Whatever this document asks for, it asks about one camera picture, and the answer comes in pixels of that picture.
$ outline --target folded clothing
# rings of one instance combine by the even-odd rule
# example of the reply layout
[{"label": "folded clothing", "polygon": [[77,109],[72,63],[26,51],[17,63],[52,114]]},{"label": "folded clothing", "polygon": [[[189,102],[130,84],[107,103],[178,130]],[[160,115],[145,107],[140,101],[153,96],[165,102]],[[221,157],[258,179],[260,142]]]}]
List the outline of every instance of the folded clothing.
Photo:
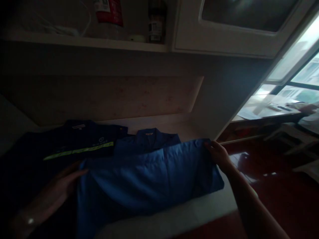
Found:
[{"label": "folded clothing", "polygon": [[[1,157],[1,188],[5,218],[25,207],[60,171],[87,157],[112,156],[116,140],[127,127],[68,120],[63,126],[28,132]],[[30,238],[75,238],[76,198],[69,198]]]},{"label": "folded clothing", "polygon": [[151,215],[220,189],[224,182],[204,147],[193,140],[147,154],[85,160],[78,184],[77,238],[105,224]]},{"label": "folded clothing", "polygon": [[181,143],[178,134],[162,133],[157,128],[139,130],[136,135],[117,140],[114,156],[130,156]]}]

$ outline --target red floor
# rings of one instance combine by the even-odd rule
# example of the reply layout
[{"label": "red floor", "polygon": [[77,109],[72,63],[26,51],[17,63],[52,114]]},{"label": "red floor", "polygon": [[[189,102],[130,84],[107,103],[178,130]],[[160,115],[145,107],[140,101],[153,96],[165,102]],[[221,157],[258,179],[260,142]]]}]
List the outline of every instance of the red floor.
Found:
[{"label": "red floor", "polygon": [[[232,162],[291,239],[319,238],[319,184],[292,168],[308,163],[303,154],[283,156],[278,141],[249,140],[224,145]],[[238,211],[178,238],[247,238]]]}]

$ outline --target reflective stripe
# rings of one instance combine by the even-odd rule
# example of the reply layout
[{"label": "reflective stripe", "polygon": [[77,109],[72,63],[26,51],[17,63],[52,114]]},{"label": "reflective stripe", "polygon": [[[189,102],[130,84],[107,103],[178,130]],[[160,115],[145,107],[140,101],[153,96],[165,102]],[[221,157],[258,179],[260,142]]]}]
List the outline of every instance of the reflective stripe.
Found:
[{"label": "reflective stripe", "polygon": [[82,153],[82,152],[86,152],[86,151],[94,151],[94,150],[104,148],[104,147],[109,147],[109,146],[114,146],[114,142],[108,142],[108,143],[101,144],[99,146],[90,147],[90,148],[75,149],[75,150],[71,150],[71,151],[65,151],[62,153],[52,154],[52,155],[45,157],[43,160],[49,160],[49,159],[58,158],[58,157],[65,156],[65,155]]}]

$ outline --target glass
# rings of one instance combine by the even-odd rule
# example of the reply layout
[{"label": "glass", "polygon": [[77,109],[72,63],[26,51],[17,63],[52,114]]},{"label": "glass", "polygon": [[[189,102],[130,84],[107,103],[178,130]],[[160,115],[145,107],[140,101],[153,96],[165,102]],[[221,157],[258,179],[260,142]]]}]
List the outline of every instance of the glass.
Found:
[{"label": "glass", "polygon": [[278,95],[287,99],[302,101],[309,104],[319,101],[319,91],[294,86],[285,86]]},{"label": "glass", "polygon": [[281,81],[319,39],[319,14],[276,65],[267,81]]},{"label": "glass", "polygon": [[268,85],[263,84],[259,87],[259,89],[254,93],[254,95],[268,95],[273,89],[276,87],[276,85]]},{"label": "glass", "polygon": [[205,0],[202,19],[277,32],[298,0]]},{"label": "glass", "polygon": [[319,53],[291,81],[319,86]]}]

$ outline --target white cabinet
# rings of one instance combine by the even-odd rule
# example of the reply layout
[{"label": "white cabinet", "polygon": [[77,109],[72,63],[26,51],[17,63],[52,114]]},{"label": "white cabinet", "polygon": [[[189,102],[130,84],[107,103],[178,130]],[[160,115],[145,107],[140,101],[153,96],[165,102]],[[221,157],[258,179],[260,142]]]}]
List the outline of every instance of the white cabinet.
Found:
[{"label": "white cabinet", "polygon": [[274,58],[315,0],[180,0],[172,50]]}]

